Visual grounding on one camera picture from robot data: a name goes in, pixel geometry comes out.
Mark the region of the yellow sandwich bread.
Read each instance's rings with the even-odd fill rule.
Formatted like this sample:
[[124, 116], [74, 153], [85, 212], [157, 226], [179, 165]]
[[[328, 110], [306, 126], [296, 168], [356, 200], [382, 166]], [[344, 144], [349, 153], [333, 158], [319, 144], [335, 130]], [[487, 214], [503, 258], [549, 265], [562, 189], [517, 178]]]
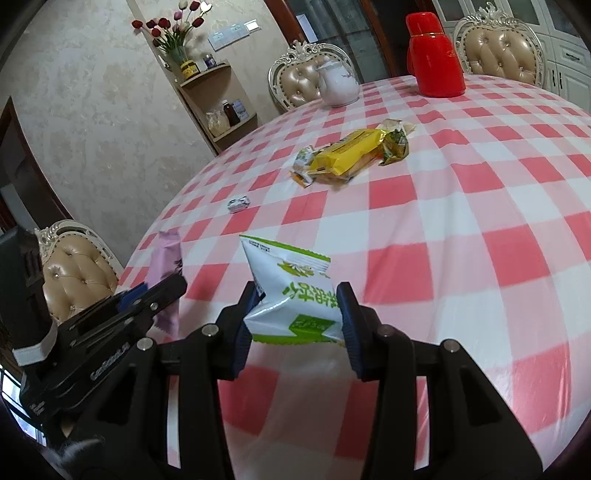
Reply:
[[323, 181], [349, 181], [381, 155], [385, 137], [380, 129], [353, 131], [315, 155], [308, 175]]

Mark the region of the green white snack packet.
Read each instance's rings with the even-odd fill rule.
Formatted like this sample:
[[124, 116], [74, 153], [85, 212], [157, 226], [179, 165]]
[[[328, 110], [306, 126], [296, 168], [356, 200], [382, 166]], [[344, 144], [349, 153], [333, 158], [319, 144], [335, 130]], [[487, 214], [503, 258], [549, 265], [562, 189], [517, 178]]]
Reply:
[[252, 339], [273, 345], [342, 345], [331, 258], [274, 240], [239, 237], [260, 296], [245, 315]]

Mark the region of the small blue white candy block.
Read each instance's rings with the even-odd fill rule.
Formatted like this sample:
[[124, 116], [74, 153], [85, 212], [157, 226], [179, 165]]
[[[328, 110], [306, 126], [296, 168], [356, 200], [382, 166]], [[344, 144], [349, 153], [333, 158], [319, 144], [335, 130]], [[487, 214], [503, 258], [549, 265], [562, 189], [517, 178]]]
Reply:
[[228, 211], [231, 214], [235, 214], [245, 210], [246, 208], [249, 208], [249, 205], [250, 200], [246, 195], [238, 196], [235, 198], [231, 198], [228, 201]]

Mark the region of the white ceramic teapot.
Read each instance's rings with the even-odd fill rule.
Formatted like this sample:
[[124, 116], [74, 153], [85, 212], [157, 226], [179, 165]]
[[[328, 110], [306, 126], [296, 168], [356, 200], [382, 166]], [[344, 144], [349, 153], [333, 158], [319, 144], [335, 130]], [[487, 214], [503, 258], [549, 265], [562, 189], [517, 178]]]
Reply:
[[329, 107], [344, 107], [359, 99], [360, 84], [342, 61], [325, 62], [317, 73], [322, 101]]

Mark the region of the pink purple snack bag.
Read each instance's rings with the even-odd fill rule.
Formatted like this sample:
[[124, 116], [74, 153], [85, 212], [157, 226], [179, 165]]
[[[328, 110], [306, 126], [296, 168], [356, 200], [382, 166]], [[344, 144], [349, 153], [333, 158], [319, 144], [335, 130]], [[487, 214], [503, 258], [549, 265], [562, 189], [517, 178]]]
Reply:
[[[152, 249], [145, 282], [149, 288], [169, 275], [182, 272], [181, 240], [176, 229], [160, 231]], [[164, 341], [176, 340], [179, 326], [178, 301], [174, 301], [155, 316], [155, 328]]]

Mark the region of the dark brown bottle on shelf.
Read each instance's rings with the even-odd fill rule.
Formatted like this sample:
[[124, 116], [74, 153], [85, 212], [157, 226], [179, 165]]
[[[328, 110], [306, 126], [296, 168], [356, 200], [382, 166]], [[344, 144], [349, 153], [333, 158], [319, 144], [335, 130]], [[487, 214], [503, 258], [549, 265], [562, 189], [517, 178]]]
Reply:
[[224, 114], [225, 114], [226, 118], [228, 119], [228, 124], [230, 127], [233, 127], [233, 126], [238, 125], [240, 123], [240, 118], [238, 116], [238, 113], [235, 112], [235, 108], [233, 107], [232, 104], [230, 104], [228, 102], [228, 100], [225, 100], [225, 99], [222, 100], [222, 110], [224, 111]]

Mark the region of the wooden corner shelf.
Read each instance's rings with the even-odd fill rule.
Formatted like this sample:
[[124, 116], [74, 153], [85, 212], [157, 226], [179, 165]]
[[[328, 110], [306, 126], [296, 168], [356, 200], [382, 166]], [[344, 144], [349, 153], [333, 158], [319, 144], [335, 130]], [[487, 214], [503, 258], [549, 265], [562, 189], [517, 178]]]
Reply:
[[[228, 61], [181, 81], [177, 90], [216, 154], [259, 127], [256, 109]], [[242, 114], [235, 125], [229, 124], [222, 109], [224, 100], [238, 102]]]

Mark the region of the beige tufted chair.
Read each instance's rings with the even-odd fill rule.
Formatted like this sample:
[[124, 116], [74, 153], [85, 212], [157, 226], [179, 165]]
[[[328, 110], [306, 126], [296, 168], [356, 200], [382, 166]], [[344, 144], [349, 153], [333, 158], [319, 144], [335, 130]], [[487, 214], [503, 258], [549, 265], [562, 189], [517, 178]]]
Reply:
[[547, 59], [539, 37], [528, 24], [492, 2], [460, 19], [452, 39], [466, 74], [546, 86]]
[[61, 324], [114, 295], [123, 267], [91, 228], [61, 220], [35, 231], [49, 313]]
[[267, 73], [270, 95], [276, 106], [287, 112], [321, 98], [318, 67], [329, 61], [342, 62], [356, 75], [351, 58], [339, 46], [295, 40]]

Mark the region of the red thermos jug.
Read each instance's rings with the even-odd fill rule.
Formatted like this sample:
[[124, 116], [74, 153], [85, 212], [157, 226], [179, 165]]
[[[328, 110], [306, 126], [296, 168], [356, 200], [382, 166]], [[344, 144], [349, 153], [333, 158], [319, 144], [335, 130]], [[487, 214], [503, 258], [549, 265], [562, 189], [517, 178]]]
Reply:
[[406, 17], [410, 33], [409, 55], [412, 73], [423, 96], [454, 98], [465, 93], [464, 73], [458, 55], [432, 12]]

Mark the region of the beige tufted chair far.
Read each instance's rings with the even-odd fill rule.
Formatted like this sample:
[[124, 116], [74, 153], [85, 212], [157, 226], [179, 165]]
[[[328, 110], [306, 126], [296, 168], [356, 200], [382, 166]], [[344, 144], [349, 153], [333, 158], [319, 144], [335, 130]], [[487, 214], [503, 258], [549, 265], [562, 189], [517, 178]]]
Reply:
[[287, 112], [321, 98], [318, 67], [329, 61], [342, 62], [356, 75], [351, 58], [339, 46], [295, 40], [267, 73], [270, 95], [276, 106]]

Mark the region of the silver crumpled small wrapper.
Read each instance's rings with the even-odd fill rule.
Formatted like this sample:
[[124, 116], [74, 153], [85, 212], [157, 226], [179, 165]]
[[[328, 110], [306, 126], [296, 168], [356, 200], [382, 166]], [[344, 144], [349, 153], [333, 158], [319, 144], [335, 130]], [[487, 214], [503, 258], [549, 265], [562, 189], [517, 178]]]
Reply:
[[416, 130], [416, 126], [399, 119], [385, 119], [377, 126], [377, 129], [386, 133], [402, 131], [406, 136], [409, 136]]

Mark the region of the dark wooden glass door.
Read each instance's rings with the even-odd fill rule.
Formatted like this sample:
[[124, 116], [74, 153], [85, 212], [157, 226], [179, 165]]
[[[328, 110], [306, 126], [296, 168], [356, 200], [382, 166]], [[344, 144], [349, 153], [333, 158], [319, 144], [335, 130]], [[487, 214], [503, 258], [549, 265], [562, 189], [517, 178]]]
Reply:
[[407, 75], [406, 17], [436, 11], [431, 1], [266, 2], [287, 42], [330, 43], [349, 55], [363, 83]]

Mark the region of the beige tufted chair near left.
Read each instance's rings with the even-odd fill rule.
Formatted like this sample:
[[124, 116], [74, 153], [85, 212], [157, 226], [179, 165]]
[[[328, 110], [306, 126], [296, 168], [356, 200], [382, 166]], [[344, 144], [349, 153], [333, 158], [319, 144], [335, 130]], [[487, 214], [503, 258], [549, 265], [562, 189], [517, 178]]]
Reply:
[[114, 295], [123, 267], [91, 228], [61, 220], [35, 231], [49, 313], [61, 324]]

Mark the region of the pink white checkered tablecloth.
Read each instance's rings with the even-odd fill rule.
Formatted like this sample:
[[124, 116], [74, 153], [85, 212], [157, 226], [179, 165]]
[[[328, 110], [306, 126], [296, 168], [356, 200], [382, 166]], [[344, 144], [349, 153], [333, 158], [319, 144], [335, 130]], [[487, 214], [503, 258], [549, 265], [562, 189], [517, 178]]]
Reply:
[[[519, 82], [471, 75], [452, 99], [411, 76], [356, 103], [312, 102], [253, 131], [190, 179], [132, 254], [144, 280], [160, 231], [180, 235], [188, 283], [178, 332], [235, 303], [252, 277], [249, 234], [331, 258], [329, 275], [408, 336], [458, 340], [528, 432], [544, 464], [590, 410], [590, 116]], [[410, 153], [341, 190], [290, 178], [297, 152], [385, 119], [415, 124]], [[249, 208], [228, 211], [246, 195]]]

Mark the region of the orange white small snack packet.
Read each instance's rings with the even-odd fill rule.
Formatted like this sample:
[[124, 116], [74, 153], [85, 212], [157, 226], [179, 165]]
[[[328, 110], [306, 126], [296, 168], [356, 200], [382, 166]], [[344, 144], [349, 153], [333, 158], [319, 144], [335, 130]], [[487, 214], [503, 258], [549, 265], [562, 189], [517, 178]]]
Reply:
[[291, 179], [303, 188], [308, 188], [308, 186], [314, 183], [314, 179], [308, 175], [308, 170], [310, 169], [311, 162], [314, 158], [314, 148], [307, 146], [297, 152], [297, 155], [294, 157], [293, 165], [291, 165]]

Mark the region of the dark green small snack packet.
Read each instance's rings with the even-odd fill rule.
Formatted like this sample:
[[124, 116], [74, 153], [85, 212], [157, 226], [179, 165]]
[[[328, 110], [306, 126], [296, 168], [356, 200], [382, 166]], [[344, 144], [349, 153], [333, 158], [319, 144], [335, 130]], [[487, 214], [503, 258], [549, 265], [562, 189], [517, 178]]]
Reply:
[[410, 152], [410, 145], [403, 128], [394, 129], [384, 135], [382, 141], [383, 156], [381, 166], [404, 160]]

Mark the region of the artificial tulip bouquet in vase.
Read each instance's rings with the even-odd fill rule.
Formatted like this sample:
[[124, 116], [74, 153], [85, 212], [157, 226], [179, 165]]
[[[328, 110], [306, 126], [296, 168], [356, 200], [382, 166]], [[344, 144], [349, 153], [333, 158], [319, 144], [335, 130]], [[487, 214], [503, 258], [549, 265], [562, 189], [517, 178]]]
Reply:
[[174, 63], [184, 80], [199, 73], [197, 63], [186, 52], [186, 40], [192, 30], [204, 25], [204, 16], [211, 11], [207, 1], [179, 1], [172, 19], [152, 18], [147, 22], [134, 19], [131, 26], [135, 32], [146, 32], [152, 45], [165, 58]]

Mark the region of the beige tufted chair middle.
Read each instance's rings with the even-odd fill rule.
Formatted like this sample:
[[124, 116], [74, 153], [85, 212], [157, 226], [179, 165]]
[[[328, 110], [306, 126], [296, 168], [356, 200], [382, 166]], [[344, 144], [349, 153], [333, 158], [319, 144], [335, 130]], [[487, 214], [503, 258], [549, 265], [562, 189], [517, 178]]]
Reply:
[[460, 19], [452, 39], [466, 74], [546, 86], [547, 59], [539, 37], [528, 24], [492, 2]]

